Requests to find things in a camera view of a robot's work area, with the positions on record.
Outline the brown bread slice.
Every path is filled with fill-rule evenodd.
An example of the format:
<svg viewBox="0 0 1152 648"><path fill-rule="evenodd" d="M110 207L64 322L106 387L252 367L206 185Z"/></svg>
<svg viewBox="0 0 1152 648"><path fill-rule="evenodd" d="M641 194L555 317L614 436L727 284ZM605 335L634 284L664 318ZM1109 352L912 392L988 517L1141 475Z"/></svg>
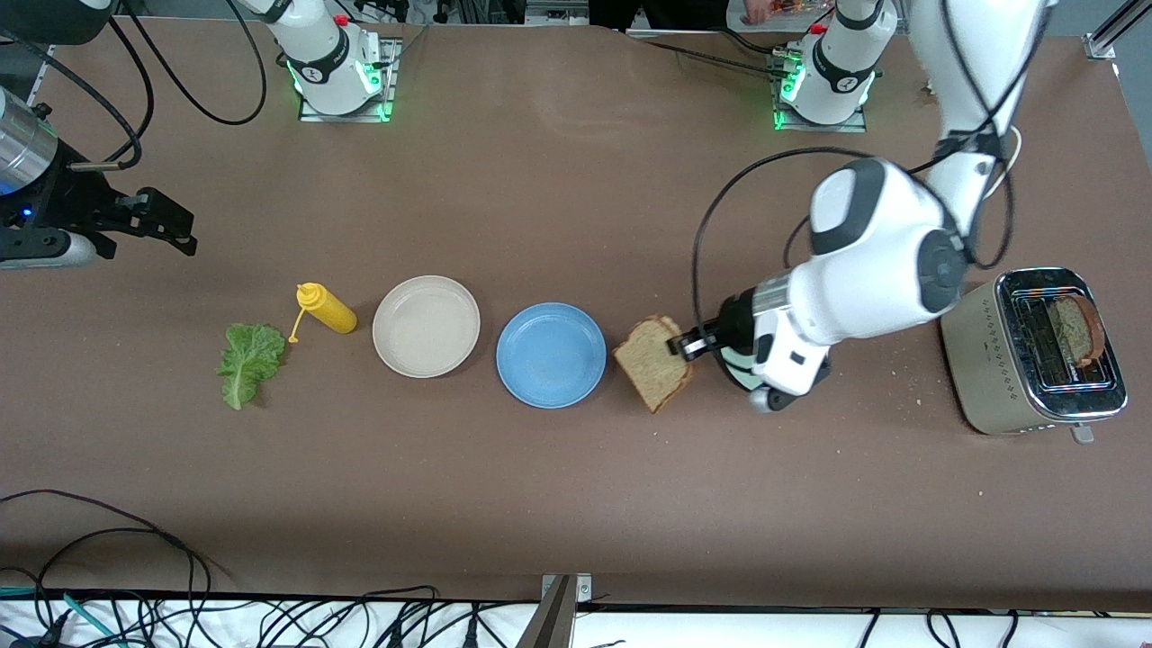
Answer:
<svg viewBox="0 0 1152 648"><path fill-rule="evenodd" d="M683 392L694 378L694 366L668 347L682 329L666 315L638 321L612 356L639 394L650 413L657 414Z"/></svg>
<svg viewBox="0 0 1152 648"><path fill-rule="evenodd" d="M1107 336L1098 308L1079 292L1060 295L1048 306L1058 344L1076 368L1094 364L1105 353Z"/></svg>

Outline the green lettuce leaf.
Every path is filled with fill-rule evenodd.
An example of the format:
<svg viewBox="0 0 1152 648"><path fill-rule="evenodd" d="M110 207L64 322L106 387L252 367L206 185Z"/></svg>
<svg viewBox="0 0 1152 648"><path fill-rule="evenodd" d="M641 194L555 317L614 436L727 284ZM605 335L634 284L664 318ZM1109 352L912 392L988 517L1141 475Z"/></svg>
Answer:
<svg viewBox="0 0 1152 648"><path fill-rule="evenodd" d="M242 410L259 386L275 377L287 341L279 329L266 324L232 324L225 338L227 347L215 372L223 380L222 401L232 410Z"/></svg>

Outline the yellow mustard squeeze bottle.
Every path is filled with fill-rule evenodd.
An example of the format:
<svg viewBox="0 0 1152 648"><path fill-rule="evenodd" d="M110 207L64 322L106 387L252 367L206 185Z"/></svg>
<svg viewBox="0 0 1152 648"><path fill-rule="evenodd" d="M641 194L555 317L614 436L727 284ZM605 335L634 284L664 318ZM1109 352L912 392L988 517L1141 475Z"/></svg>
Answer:
<svg viewBox="0 0 1152 648"><path fill-rule="evenodd" d="M339 336L349 336L357 327L356 312L353 312L320 282L297 284L295 297L300 304L300 312L293 321L291 336L287 339L288 344L300 341L297 331L300 331L300 325L306 315L312 316L316 321L321 321L325 327L333 329Z"/></svg>

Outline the pale green round plate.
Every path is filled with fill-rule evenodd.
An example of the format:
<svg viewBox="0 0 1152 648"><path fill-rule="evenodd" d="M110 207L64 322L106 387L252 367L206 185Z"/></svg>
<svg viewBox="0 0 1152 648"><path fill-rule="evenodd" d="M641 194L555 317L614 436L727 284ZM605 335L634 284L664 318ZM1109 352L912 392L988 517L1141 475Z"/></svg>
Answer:
<svg viewBox="0 0 1152 648"><path fill-rule="evenodd" d="M720 349L720 353L723 357L723 361L720 362L720 368L741 389L750 392L764 385L761 378L752 371L752 367L755 366L755 357L752 355L741 354L732 347L723 347Z"/></svg>

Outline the blue round plate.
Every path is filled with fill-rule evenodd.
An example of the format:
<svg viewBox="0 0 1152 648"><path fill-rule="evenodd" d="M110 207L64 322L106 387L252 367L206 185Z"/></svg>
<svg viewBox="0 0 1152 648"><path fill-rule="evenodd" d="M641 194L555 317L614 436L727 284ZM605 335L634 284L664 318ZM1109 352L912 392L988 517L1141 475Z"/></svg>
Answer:
<svg viewBox="0 0 1152 648"><path fill-rule="evenodd" d="M541 410L568 409L600 385L608 344L596 321L563 302L516 312L498 337L495 369L518 401Z"/></svg>

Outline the beige round plate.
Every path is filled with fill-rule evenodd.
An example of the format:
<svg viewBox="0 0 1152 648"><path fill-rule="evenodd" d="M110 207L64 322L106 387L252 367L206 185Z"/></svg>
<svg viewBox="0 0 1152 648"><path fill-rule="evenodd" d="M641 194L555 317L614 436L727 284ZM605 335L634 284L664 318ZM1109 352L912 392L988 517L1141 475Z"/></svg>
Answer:
<svg viewBox="0 0 1152 648"><path fill-rule="evenodd" d="M482 314L472 292L448 276L414 276L382 297L372 321L374 349L393 372L429 379L472 355Z"/></svg>

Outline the beige chrome toaster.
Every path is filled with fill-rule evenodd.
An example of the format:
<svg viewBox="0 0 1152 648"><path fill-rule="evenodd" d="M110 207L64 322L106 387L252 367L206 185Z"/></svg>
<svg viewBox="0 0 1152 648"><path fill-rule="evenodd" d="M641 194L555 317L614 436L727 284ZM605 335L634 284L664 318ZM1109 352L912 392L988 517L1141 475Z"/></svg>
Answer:
<svg viewBox="0 0 1152 648"><path fill-rule="evenodd" d="M988 436L1066 427L1082 446L1091 425L1126 409L1129 395L1111 337L1102 357L1070 364L1058 344L1048 306L1087 282L1066 268L1017 269L967 292L940 321L942 342L964 419Z"/></svg>

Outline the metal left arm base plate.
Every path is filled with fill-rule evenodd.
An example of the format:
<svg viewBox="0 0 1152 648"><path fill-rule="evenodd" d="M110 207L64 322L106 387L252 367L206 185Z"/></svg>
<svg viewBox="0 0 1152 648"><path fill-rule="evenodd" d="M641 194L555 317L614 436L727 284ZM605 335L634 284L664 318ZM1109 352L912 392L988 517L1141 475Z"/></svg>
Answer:
<svg viewBox="0 0 1152 648"><path fill-rule="evenodd" d="M772 80L772 110L774 128L794 129L794 131L848 131L848 134L861 134L867 131L867 118L865 118L863 105L867 101L867 91L861 95L859 101L852 107L852 114L848 119L835 125L823 125L803 116L791 104L797 89L806 81L806 67L801 62L798 50L772 48L765 55L770 71L775 76Z"/></svg>

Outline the metal table edge bracket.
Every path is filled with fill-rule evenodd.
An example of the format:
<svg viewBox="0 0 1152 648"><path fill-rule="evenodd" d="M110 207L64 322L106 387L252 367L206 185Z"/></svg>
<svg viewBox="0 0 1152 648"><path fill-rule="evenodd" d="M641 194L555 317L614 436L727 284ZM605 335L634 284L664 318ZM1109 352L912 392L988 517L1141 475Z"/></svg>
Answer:
<svg viewBox="0 0 1152 648"><path fill-rule="evenodd" d="M516 648L573 648L573 623L579 603L592 598L589 573L550 573L541 578L541 600Z"/></svg>

